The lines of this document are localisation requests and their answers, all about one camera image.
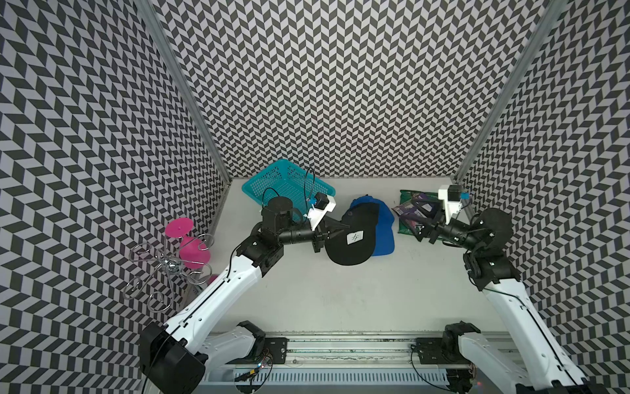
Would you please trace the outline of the black cap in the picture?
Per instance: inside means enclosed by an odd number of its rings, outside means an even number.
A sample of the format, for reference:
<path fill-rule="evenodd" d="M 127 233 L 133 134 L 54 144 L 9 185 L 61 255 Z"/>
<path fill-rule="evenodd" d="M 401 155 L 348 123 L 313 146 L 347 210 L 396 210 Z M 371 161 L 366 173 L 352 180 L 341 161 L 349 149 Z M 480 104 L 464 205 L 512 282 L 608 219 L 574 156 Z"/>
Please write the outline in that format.
<path fill-rule="evenodd" d="M 328 258 L 341 266 L 356 266 L 372 257 L 376 245 L 379 206 L 374 203 L 349 208 L 341 221 L 349 225 L 344 246 L 326 246 Z"/>

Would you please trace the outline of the blue baseball cap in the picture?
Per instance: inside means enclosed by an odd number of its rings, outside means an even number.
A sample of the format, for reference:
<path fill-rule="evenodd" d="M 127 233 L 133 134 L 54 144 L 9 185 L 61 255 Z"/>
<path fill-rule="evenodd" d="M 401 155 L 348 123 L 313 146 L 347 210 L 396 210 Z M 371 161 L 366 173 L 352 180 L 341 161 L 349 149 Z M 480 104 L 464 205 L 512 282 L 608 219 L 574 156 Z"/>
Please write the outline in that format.
<path fill-rule="evenodd" d="M 385 202 L 375 199 L 370 195 L 359 197 L 350 204 L 351 208 L 356 205 L 374 203 L 379 206 L 377 226 L 376 226 L 376 245 L 373 257 L 392 254 L 395 251 L 395 238 L 393 233 L 393 225 L 395 218 L 390 208 Z"/>

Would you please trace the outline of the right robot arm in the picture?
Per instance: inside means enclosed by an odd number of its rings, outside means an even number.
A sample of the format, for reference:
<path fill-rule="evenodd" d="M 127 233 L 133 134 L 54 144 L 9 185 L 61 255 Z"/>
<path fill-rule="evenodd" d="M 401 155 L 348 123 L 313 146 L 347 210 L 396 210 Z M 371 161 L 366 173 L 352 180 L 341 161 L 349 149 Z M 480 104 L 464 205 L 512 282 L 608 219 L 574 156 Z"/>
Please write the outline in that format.
<path fill-rule="evenodd" d="M 464 250 L 469 281 L 487 298 L 507 328 L 524 366 L 519 367 L 498 351 L 471 323 L 445 327 L 442 352 L 474 364 L 504 393 L 605 393 L 592 383 L 556 341 L 531 302 L 518 270 L 505 253 L 513 236 L 512 217 L 487 208 L 471 223 L 450 212 L 449 200 L 412 200 L 413 209 L 397 213 L 418 241 L 449 241 Z"/>

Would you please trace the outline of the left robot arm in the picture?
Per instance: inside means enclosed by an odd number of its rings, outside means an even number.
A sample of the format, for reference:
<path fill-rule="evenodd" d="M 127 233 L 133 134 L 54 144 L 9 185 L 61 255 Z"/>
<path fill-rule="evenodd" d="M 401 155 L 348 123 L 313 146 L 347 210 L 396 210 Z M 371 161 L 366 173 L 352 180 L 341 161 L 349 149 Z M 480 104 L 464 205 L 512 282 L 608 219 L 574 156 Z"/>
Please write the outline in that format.
<path fill-rule="evenodd" d="M 262 207 L 262 219 L 231 255 L 227 268 L 187 307 L 166 323 L 151 323 L 139 339 L 144 393 L 191 393 L 206 372 L 231 361 L 259 363 L 272 356 L 266 334 L 244 321 L 233 330 L 213 336 L 221 318 L 251 287 L 260 282 L 283 257 L 284 247 L 309 243 L 319 252 L 325 242 L 347 226 L 329 217 L 336 201 L 316 193 L 308 213 L 294 219 L 290 199 L 274 197 Z"/>

